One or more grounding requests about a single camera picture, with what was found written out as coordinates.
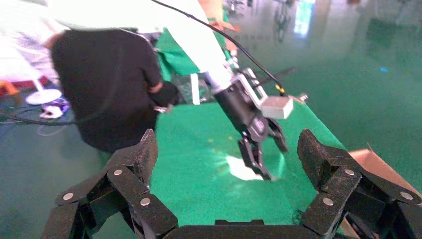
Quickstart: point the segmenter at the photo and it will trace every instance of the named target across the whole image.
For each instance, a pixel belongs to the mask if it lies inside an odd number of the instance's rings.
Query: orange object
[[[349,154],[362,166],[366,171],[384,178],[392,183],[406,188],[414,192],[422,198],[422,194],[412,187],[403,177],[401,177],[393,168],[384,162],[376,153],[368,149],[349,152]]]
[[[20,92],[11,82],[0,80],[0,96],[4,94],[12,95],[15,100],[16,106],[22,105],[22,98],[20,97]]]
[[[224,29],[229,29],[232,31],[240,32],[239,26],[233,26],[229,22],[225,22],[225,21],[210,21],[210,25],[217,28],[220,31],[223,31]]]
[[[347,0],[347,4],[358,5],[358,4],[360,4],[360,0]]]
[[[6,89],[9,95],[15,95],[19,93],[19,90],[9,81],[0,80],[0,88]]]

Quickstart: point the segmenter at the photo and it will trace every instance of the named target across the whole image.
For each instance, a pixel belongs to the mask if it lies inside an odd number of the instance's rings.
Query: black cable
[[[28,109],[28,108],[37,108],[38,106],[8,106],[8,105],[3,105],[0,104],[0,108],[4,108],[4,109]]]
[[[279,77],[284,77],[284,76],[286,76],[286,75],[288,75],[288,74],[290,74],[290,73],[296,72],[296,71],[297,71],[297,68],[296,68],[296,67],[292,67],[292,68],[288,68],[288,69],[286,69],[286,70],[283,70],[283,71],[277,72],[276,74],[274,74],[274,76],[275,76],[276,78],[279,78]],[[258,79],[257,79],[257,78],[253,78],[253,79],[248,78],[248,80],[258,80]],[[263,84],[265,84],[265,83],[269,82],[270,80],[271,80],[271,79],[269,79],[269,78],[266,78],[266,79],[264,79],[264,80],[259,80],[259,84],[254,85],[252,88],[253,88],[253,89],[255,89],[255,88],[257,88],[258,86],[261,86],[261,85],[263,85]]]
[[[283,88],[283,86],[281,85],[281,83],[267,70],[267,69],[265,69],[263,66],[261,66],[261,64],[259,64],[259,62],[257,62],[256,60],[255,60],[255,58],[253,58],[252,57],[252,55],[247,51],[247,50],[245,50],[236,40],[234,40],[233,38],[231,38],[229,35],[227,35],[226,33],[224,33],[224,32],[222,32],[222,31],[220,31],[219,29],[217,29],[217,28],[215,28],[215,27],[213,27],[213,26],[211,26],[210,24],[208,24],[208,23],[205,23],[205,22],[203,22],[203,21],[201,21],[201,20],[199,20],[199,19],[197,19],[197,18],[195,18],[194,16],[192,16],[192,15],[190,15],[190,14],[187,14],[186,12],[184,12],[184,11],[181,11],[181,10],[179,10],[179,9],[177,9],[177,8],[174,8],[174,7],[172,7],[172,6],[169,6],[169,5],[166,5],[166,4],[164,4],[164,3],[162,3],[162,2],[159,2],[159,1],[157,1],[157,0],[150,0],[150,1],[152,1],[152,2],[154,2],[154,3],[156,3],[156,4],[159,4],[159,5],[161,5],[161,6],[164,6],[164,7],[166,7],[166,8],[169,8],[169,9],[171,9],[171,10],[174,10],[174,11],[177,11],[178,13],[181,13],[181,14],[183,14],[183,15],[185,15],[186,17],[188,17],[188,18],[190,18],[190,19],[192,19],[192,20],[194,20],[194,21],[196,21],[196,22],[199,22],[200,24],[202,24],[202,25],[204,25],[204,26],[206,26],[206,27],[208,27],[208,28],[211,28],[212,30],[214,30],[214,31],[216,31],[216,32],[218,32],[220,35],[222,35],[222,36],[224,36],[225,38],[227,38],[227,39],[229,39],[231,42],[233,42],[259,69],[261,69],[267,76],[268,76],[268,78],[270,79],[270,80],[272,80],[272,81],[274,81],[275,83],[276,83],[276,85],[278,85],[279,86],[279,88],[280,88],[280,93],[281,93],[281,96],[284,96],[285,95],[285,92],[284,92],[284,88]]]
[[[3,122],[3,123],[1,123],[1,125],[2,126],[5,126],[5,125],[11,125],[11,124],[14,124],[14,125],[27,125],[27,124],[31,124],[31,123],[25,122],[27,119],[21,118],[21,117],[18,116],[18,115],[21,115],[21,114],[26,113],[26,112],[29,112],[29,111],[36,111],[37,112],[38,110],[36,110],[36,109],[26,109],[26,110],[22,110],[22,111],[16,112],[14,114],[0,112],[0,117],[3,115],[7,119],[10,119],[10,120],[13,120],[14,119],[13,122]]]
[[[4,116],[8,119],[17,121],[16,123],[26,123],[26,124],[36,124],[36,125],[44,125],[44,126],[65,126],[65,125],[72,125],[79,123],[77,121],[73,122],[43,122],[38,120],[32,120],[32,119],[25,119],[19,116],[10,115],[7,113],[0,112],[0,116]]]

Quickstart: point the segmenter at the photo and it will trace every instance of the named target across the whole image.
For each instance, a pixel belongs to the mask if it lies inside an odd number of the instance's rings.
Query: cardboard box
[[[395,183],[410,191],[413,191],[419,197],[422,198],[422,195],[414,187],[412,187],[403,177],[401,177],[394,169],[392,169],[373,151],[368,149],[362,149],[351,151],[348,153],[366,171],[375,174],[378,177],[384,178],[392,183]],[[343,220],[343,222],[340,224],[340,229],[345,233],[346,236],[360,238],[346,219]]]

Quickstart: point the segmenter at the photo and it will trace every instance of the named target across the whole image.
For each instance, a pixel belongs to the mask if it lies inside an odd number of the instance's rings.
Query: green mat
[[[240,158],[238,133],[220,106],[177,106],[161,115],[157,132],[159,158],[151,191],[178,217],[179,225],[214,224],[215,219],[292,224],[316,195],[296,153],[300,132],[308,128],[324,144],[344,148],[305,105],[295,103],[280,121],[289,152],[274,142],[263,144],[264,164],[276,182],[243,181],[230,174],[226,157]]]
[[[223,16],[223,20],[228,22],[229,19],[225,11],[223,11]],[[222,51],[226,57],[229,58],[230,54],[225,49],[225,38],[217,32],[214,32],[214,35],[221,46]],[[166,28],[160,35],[155,48],[158,53],[161,73],[165,81],[171,81],[173,73],[184,76],[199,72],[196,64],[189,58],[180,45],[177,44]]]

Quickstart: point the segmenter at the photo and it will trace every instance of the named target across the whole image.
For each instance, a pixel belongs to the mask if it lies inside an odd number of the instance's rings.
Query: metal screw
[[[413,199],[413,197],[409,193],[406,193],[406,192],[400,192],[400,195],[402,197],[408,199],[408,200],[412,200]]]
[[[348,174],[348,175],[355,175],[355,172],[353,172],[352,170],[350,170],[350,169],[346,169],[346,173]]]
[[[151,202],[151,199],[149,198],[144,198],[141,200],[141,205],[146,206]]]
[[[305,101],[308,98],[308,95],[303,94],[299,96],[299,99],[301,99],[302,101]]]
[[[114,174],[117,176],[117,175],[120,175],[122,172],[123,172],[123,171],[122,171],[121,169],[118,169],[118,170],[116,170],[116,171],[114,172]]]
[[[334,205],[334,202],[330,198],[324,198],[323,201],[324,201],[325,204],[327,204],[329,206]]]
[[[64,196],[63,196],[63,200],[69,200],[69,199],[71,199],[73,197],[73,193],[66,193]]]

